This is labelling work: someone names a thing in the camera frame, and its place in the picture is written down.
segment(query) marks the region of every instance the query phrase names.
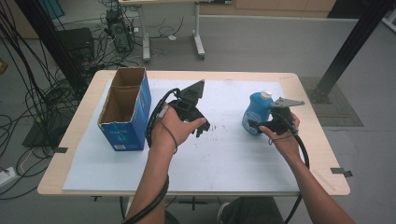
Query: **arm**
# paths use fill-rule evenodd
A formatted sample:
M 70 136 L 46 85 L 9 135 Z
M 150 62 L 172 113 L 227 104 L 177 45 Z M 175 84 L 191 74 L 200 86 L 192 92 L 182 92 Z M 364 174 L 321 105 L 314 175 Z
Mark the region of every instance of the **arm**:
M 292 115 L 295 125 L 298 126 L 300 121 L 294 114 Z M 261 126 L 260 130 L 274 142 L 293 171 L 313 223 L 354 223 L 306 168 L 300 158 L 298 143 L 290 133 L 276 135 L 264 126 Z
M 136 190 L 131 208 L 126 219 L 133 217 L 148 204 L 150 204 L 160 193 L 168 175 L 169 165 L 175 148 L 182 144 L 190 133 L 206 122 L 201 118 L 186 123 L 180 121 L 175 109 L 169 107 L 162 120 L 158 120 L 151 133 L 151 149 L 148 152 L 148 161 L 145 171 Z M 160 202 L 154 210 L 143 217 L 138 223 L 164 223 L 165 205 Z

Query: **black tape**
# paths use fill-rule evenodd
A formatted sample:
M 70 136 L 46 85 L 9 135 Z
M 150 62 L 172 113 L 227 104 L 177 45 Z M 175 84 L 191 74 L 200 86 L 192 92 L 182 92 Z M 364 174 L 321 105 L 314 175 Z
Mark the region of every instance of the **black tape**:
M 344 168 L 330 168 L 332 173 L 335 175 L 344 175 L 344 177 L 351 177 L 353 176 L 351 171 L 346 171 Z

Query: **table leg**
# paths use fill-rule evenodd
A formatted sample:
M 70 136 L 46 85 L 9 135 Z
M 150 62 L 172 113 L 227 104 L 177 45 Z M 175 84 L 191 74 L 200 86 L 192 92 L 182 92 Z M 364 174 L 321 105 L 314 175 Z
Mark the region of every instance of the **table leg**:
M 201 37 L 199 36 L 199 2 L 195 3 L 195 30 L 192 31 L 192 36 L 194 37 L 195 45 L 197 47 L 198 56 L 201 59 L 205 58 L 204 46 L 202 45 Z
M 143 9 L 142 6 L 137 6 L 137 13 L 139 15 L 140 19 L 140 26 L 142 29 L 143 33 L 143 62 L 148 63 L 150 60 L 150 55 L 149 55 L 149 34 L 146 31 L 146 25 L 145 25 L 145 18 L 143 14 Z

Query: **hand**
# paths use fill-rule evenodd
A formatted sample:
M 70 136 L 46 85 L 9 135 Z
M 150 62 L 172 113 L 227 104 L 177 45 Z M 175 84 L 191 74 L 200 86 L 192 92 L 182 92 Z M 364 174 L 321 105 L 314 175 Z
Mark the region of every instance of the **hand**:
M 151 135 L 152 147 L 172 148 L 174 150 L 177 146 L 186 141 L 195 129 L 205 122 L 205 118 L 199 118 L 192 122 L 181 121 L 175 109 L 169 106 L 163 118 L 157 120 L 154 125 Z
M 294 125 L 298 127 L 300 125 L 300 120 L 295 114 L 291 113 L 291 115 L 293 117 Z M 287 162 L 292 160 L 301 160 L 299 145 L 290 131 L 277 135 L 265 126 L 260 126 L 260 130 L 265 133 L 271 141 L 273 141 L 277 150 Z

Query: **white paper sheet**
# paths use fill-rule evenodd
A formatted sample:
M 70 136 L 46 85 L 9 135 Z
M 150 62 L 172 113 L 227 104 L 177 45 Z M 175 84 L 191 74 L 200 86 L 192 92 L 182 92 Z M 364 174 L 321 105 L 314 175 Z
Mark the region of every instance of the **white paper sheet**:
M 151 110 L 165 93 L 181 90 L 196 81 L 149 80 Z M 148 146 L 143 151 L 116 152 L 96 122 L 106 99 L 109 83 L 82 137 L 64 190 L 135 191 L 143 173 Z M 277 82 L 205 81 L 204 96 L 197 108 L 211 124 L 199 138 L 191 135 L 178 148 L 169 171 L 168 192 L 235 193 L 298 191 L 295 178 L 275 147 L 263 134 L 253 136 L 241 120 L 249 95 L 269 90 L 276 100 L 284 96 Z

